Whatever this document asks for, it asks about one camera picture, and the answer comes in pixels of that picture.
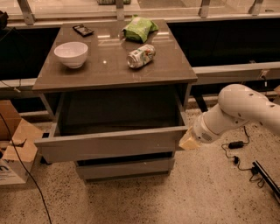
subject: white bowl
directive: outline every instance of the white bowl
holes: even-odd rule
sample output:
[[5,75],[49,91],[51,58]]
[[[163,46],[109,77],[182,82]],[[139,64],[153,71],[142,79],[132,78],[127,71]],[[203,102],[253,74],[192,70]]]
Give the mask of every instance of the white bowl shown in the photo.
[[67,42],[54,49],[59,61],[70,68],[81,67],[88,56],[88,46],[81,42]]

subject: soda can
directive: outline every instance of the soda can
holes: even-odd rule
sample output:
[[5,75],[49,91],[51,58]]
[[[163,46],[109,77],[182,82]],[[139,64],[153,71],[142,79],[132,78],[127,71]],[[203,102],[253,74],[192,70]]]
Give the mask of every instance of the soda can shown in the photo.
[[127,60],[131,68],[139,68],[153,60],[156,49],[153,45],[143,45],[138,49],[129,52]]

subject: concrete floor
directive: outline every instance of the concrete floor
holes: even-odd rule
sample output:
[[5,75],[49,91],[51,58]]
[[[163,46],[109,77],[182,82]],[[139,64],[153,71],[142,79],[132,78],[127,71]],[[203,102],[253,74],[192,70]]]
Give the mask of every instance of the concrete floor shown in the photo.
[[[200,111],[189,108],[186,113],[192,124]],[[48,130],[49,123],[36,125]],[[242,169],[257,160],[279,183],[280,137],[256,123],[246,127],[249,145],[228,155],[238,156]],[[41,164],[40,155],[31,173],[52,223],[280,223],[280,204],[269,186],[249,182],[251,172],[239,171],[226,158],[221,145],[237,140],[247,141],[243,129],[231,130],[198,150],[178,151],[170,176],[85,184],[74,163]],[[24,185],[1,185],[0,199],[0,223],[48,223],[30,178]]]

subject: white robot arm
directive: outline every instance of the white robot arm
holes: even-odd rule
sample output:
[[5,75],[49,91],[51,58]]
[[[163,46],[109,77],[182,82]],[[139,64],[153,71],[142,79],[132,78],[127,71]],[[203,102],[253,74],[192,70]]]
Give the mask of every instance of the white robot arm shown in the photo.
[[218,103],[195,120],[179,145],[184,149],[199,148],[199,143],[210,144],[225,131],[248,122],[260,123],[280,136],[280,106],[249,87],[229,85],[220,91]]

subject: closed drawer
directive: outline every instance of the closed drawer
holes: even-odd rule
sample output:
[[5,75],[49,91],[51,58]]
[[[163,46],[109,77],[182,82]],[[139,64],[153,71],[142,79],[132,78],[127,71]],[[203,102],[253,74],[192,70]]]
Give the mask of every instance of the closed drawer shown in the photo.
[[64,93],[50,136],[35,144],[48,163],[175,151],[184,116],[169,86]]
[[174,166],[174,158],[163,158],[130,163],[76,166],[81,179],[113,179],[120,177],[168,173]]

